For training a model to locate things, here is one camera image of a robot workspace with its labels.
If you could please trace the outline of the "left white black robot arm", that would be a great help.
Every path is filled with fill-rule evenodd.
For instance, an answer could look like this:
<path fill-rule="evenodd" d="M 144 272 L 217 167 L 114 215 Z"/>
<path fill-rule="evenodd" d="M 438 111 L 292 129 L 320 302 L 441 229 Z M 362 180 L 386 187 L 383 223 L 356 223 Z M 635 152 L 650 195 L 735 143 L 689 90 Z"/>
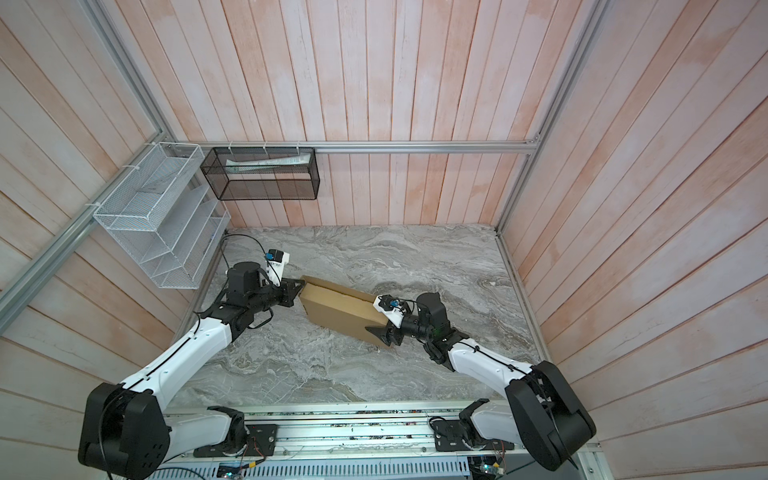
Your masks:
<path fill-rule="evenodd" d="M 284 278 L 289 258 L 271 249 L 264 263 L 235 264 L 211 306 L 182 338 L 123 381 L 97 386 L 86 400 L 79 462 L 109 476 L 146 479 L 164 462 L 195 449 L 243 454 L 249 431 L 241 411 L 213 406 L 169 419 L 165 410 L 208 360 L 244 332 L 257 329 L 257 314 L 293 306 L 306 283 Z"/>

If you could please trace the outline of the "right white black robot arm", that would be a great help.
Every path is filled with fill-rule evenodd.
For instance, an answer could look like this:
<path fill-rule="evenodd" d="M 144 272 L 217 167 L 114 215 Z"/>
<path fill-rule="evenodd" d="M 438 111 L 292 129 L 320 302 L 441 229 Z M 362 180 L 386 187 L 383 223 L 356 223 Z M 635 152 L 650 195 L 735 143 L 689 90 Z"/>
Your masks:
<path fill-rule="evenodd" d="M 505 398 L 505 404 L 478 399 L 456 420 L 432 418 L 441 440 L 468 449 L 493 442 L 521 445 L 541 467 L 555 471 L 596 435 L 592 417 L 556 365 L 516 361 L 481 346 L 451 325 L 439 294 L 423 293 L 414 300 L 379 295 L 373 306 L 387 323 L 367 330 L 385 345 L 412 337 L 436 364 Z"/>

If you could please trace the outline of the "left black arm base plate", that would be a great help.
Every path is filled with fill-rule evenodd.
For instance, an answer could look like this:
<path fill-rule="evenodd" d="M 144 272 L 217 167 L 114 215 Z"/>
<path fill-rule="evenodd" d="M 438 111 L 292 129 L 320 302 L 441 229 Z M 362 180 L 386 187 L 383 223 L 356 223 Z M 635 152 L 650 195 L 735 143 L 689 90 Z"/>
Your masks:
<path fill-rule="evenodd" d="M 213 457 L 270 457 L 274 455 L 277 433 L 277 424 L 248 423 L 245 425 L 246 434 L 238 438 L 234 445 L 228 441 L 216 445 L 208 445 L 193 451 L 195 458 Z"/>

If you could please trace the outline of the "brown cardboard box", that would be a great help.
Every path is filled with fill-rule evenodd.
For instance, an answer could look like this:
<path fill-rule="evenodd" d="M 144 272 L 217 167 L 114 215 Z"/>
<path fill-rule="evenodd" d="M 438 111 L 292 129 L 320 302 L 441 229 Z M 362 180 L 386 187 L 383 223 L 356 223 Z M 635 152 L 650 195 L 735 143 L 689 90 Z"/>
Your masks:
<path fill-rule="evenodd" d="M 311 323 L 386 348 L 367 330 L 367 327 L 385 327 L 388 322 L 374 307 L 375 295 L 311 276 L 301 279 L 306 285 L 299 298 Z"/>

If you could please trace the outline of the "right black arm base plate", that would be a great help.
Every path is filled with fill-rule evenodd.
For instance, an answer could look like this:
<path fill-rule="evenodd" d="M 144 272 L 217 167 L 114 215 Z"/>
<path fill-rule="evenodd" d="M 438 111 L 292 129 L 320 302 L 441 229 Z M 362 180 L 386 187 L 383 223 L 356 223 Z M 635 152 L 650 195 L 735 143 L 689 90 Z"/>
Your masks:
<path fill-rule="evenodd" d="M 435 449 L 438 452 L 515 449 L 513 443 L 481 437 L 468 421 L 447 420 L 441 416 L 435 416 L 428 420 L 428 425 L 433 432 Z"/>

